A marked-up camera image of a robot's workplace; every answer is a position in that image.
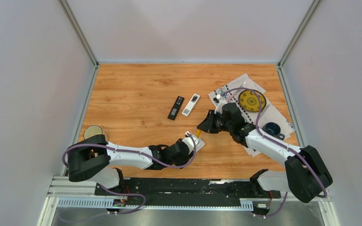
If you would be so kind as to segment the short white remote control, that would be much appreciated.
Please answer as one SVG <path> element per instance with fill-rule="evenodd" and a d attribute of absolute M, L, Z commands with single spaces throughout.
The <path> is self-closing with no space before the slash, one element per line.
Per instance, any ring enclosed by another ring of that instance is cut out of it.
<path fill-rule="evenodd" d="M 196 151 L 198 152 L 205 146 L 205 143 L 201 138 L 196 137 L 196 136 L 194 136 L 194 140 L 195 140 L 195 145 L 196 145 Z"/>

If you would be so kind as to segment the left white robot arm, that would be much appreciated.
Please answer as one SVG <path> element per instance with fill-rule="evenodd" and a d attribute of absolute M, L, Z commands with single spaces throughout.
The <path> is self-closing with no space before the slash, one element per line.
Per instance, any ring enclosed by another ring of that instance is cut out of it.
<path fill-rule="evenodd" d="M 113 195 L 120 195 L 125 190 L 120 166 L 143 170 L 182 169 L 191 164 L 204 146 L 201 138 L 190 133 L 173 145 L 146 147 L 116 145 L 107 141 L 105 135 L 94 135 L 68 147 L 62 161 L 68 169 L 69 181 L 93 181 Z"/>

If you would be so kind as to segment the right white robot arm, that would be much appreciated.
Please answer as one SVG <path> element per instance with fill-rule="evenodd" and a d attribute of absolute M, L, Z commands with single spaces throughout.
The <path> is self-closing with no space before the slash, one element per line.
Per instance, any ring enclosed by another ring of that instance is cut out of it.
<path fill-rule="evenodd" d="M 235 103 L 223 105 L 220 112 L 209 110 L 197 129 L 210 134 L 229 132 L 236 143 L 284 166 L 284 172 L 263 169 L 250 178 L 253 181 L 250 191 L 256 197 L 274 190 L 292 193 L 299 201 L 308 203 L 315 197 L 326 197 L 326 189 L 333 184 L 316 148 L 291 145 L 270 136 L 255 124 L 246 122 Z"/>

